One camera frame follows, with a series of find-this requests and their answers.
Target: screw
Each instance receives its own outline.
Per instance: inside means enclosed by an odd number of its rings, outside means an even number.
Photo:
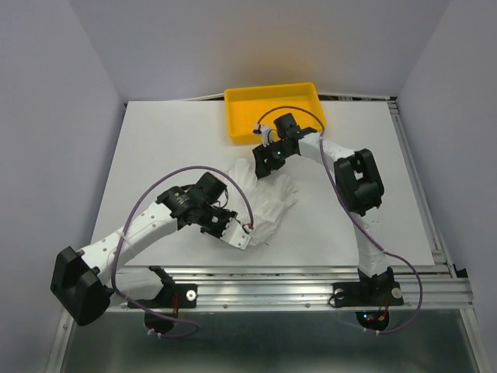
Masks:
[[[402,290],[399,288],[393,288],[391,289],[391,294],[395,299],[400,299],[402,298]]]
[[[193,302],[196,299],[196,292],[194,290],[188,290],[186,292],[186,299],[189,302]]]

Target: wire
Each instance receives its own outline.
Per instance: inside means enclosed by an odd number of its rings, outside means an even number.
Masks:
[[[423,288],[422,288],[422,281],[421,281],[421,277],[419,276],[419,273],[418,271],[414,268],[414,266],[412,264],[410,264],[410,262],[408,262],[406,259],[404,259],[403,257],[397,255],[397,254],[392,254],[392,253],[389,253],[386,249],[384,249],[384,247],[376,240],[373,238],[373,236],[371,236],[368,231],[366,229],[364,229],[364,227],[357,221],[357,219],[352,215],[352,212],[350,212],[345,203],[343,202],[342,198],[340,197],[340,194],[338,192],[338,189],[336,187],[336,183],[335,183],[335,180],[333,179],[333,175],[331,173],[331,171],[329,170],[329,166],[328,166],[328,162],[326,161],[326,156],[325,156],[325,150],[324,150],[324,147],[323,147],[323,136],[325,134],[325,125],[323,124],[322,120],[319,119],[319,117],[317,115],[315,115],[314,113],[312,113],[311,111],[309,110],[306,110],[306,109],[303,109],[301,107],[298,107],[298,106],[291,106],[291,105],[283,105],[283,106],[277,106],[277,107],[274,107],[272,108],[271,110],[267,111],[266,113],[264,113],[260,118],[259,120],[257,121],[257,123],[261,123],[261,121],[270,113],[272,113],[273,111],[276,111],[276,110],[280,110],[280,109],[293,109],[293,110],[299,110],[303,113],[306,113],[308,115],[310,115],[311,117],[313,117],[314,119],[316,119],[316,121],[319,123],[319,125],[321,126],[321,133],[319,134],[319,152],[321,153],[321,160],[323,162],[323,166],[325,167],[325,171],[326,171],[326,175],[328,175],[328,179],[329,179],[329,182],[331,183],[332,185],[332,188],[333,190],[335,191],[335,194],[336,194],[336,197],[338,198],[339,200],[339,203],[340,203],[340,206],[342,206],[343,210],[345,211],[345,213],[347,214],[347,216],[349,217],[350,221],[363,233],[363,235],[374,245],[376,246],[376,248],[378,250],[380,250],[382,253],[384,253],[385,255],[391,257],[391,258],[395,258],[397,260],[400,260],[401,262],[405,263],[410,269],[411,271],[413,272],[413,274],[415,275],[416,277],[416,280],[418,281],[418,285],[419,285],[419,300],[418,300],[418,305],[416,306],[416,309],[414,311],[414,314],[412,315],[412,317],[406,321],[405,323],[403,323],[402,325],[400,326],[397,326],[395,327],[394,329],[390,329],[390,330],[384,330],[383,332],[379,332],[379,334],[392,334],[392,333],[395,333],[395,332],[398,332],[404,328],[406,328],[407,326],[409,326],[415,319],[416,317],[418,317],[418,314],[419,314],[419,311],[421,310],[421,306],[422,306],[422,298],[423,298]]]
[[[191,169],[205,169],[205,170],[211,171],[213,173],[218,173],[219,175],[222,175],[224,178],[226,178],[233,185],[233,187],[235,187],[235,189],[240,193],[240,196],[242,197],[243,201],[245,202],[245,206],[247,207],[248,216],[250,218],[250,225],[252,227],[254,226],[254,214],[252,212],[252,207],[250,206],[249,199],[247,198],[245,193],[243,193],[243,190],[227,173],[224,173],[223,171],[220,171],[219,169],[215,169],[214,167],[188,166],[188,167],[183,167],[181,169],[177,169],[176,171],[173,171],[172,173],[169,173],[166,176],[162,177],[161,179],[157,180],[141,195],[140,198],[138,198],[138,201],[136,202],[136,204],[134,204],[133,208],[131,209],[130,214],[128,215],[128,217],[126,219],[126,222],[124,223],[123,232],[121,234],[121,237],[119,238],[119,242],[117,243],[116,251],[114,252],[114,260],[112,262],[111,272],[110,272],[110,283],[112,284],[112,288],[117,295],[119,295],[121,298],[128,301],[129,303],[135,305],[139,309],[142,309],[146,313],[153,315],[153,316],[157,317],[158,319],[165,320],[165,321],[179,322],[179,323],[188,324],[188,325],[193,326],[193,330],[190,330],[189,332],[185,332],[185,333],[181,333],[181,334],[173,334],[173,335],[167,335],[167,334],[159,335],[160,337],[163,337],[163,338],[180,338],[180,337],[184,337],[184,336],[189,336],[191,334],[194,334],[198,330],[200,330],[200,324],[198,322],[193,321],[193,320],[175,319],[173,317],[162,315],[159,312],[153,311],[153,310],[149,309],[148,307],[145,307],[140,302],[136,301],[135,299],[132,299],[127,294],[122,292],[117,287],[117,282],[116,282],[117,264],[119,262],[119,256],[121,254],[121,251],[123,249],[123,244],[124,244],[124,240],[126,238],[127,231],[130,228],[131,222],[133,221],[133,217],[135,216],[138,208],[140,207],[141,203],[144,201],[146,196],[149,195],[149,193],[151,191],[153,191],[153,189],[155,189],[159,184],[164,183],[167,179],[171,178],[174,175],[177,175],[178,173],[190,171]]]

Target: aluminum frame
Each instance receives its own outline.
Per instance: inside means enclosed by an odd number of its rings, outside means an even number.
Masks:
[[[349,96],[334,99],[351,100]],[[364,100],[382,100],[362,97]],[[392,121],[416,200],[427,234],[433,240],[433,266],[416,266],[423,282],[422,309],[460,309],[468,340],[478,369],[492,371],[481,341],[473,309],[473,293],[468,279],[456,274],[440,231],[433,222],[424,190],[412,160],[408,142],[395,101],[388,100]],[[393,267],[396,280],[401,284],[405,305],[396,309],[414,309],[419,299],[415,276],[407,267]],[[126,266],[120,276],[146,271],[144,266]],[[356,267],[172,267],[165,268],[179,283],[195,282],[199,285],[197,307],[183,312],[336,312],[363,310],[363,308],[334,309],[328,305],[332,283],[358,279]],[[109,308],[107,312],[141,312],[125,304]],[[74,321],[62,312],[56,338],[46,372],[60,371]]]

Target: glass panel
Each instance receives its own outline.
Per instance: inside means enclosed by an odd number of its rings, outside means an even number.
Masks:
[[[391,327],[412,313],[391,314]],[[400,333],[375,336],[353,312],[192,313],[202,330],[182,340],[149,336],[143,314],[106,313],[71,332],[62,371],[476,372],[457,310],[423,311]]]

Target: red wire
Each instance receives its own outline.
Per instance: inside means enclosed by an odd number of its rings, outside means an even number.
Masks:
[[[384,312],[384,314],[381,317],[385,317],[387,315],[387,313],[388,313],[388,306],[389,306],[389,304],[388,304],[388,297],[385,297],[385,301],[387,302],[387,308],[385,309],[385,312]]]
[[[174,310],[173,311],[176,315],[179,314],[179,296],[177,293],[174,294]]]

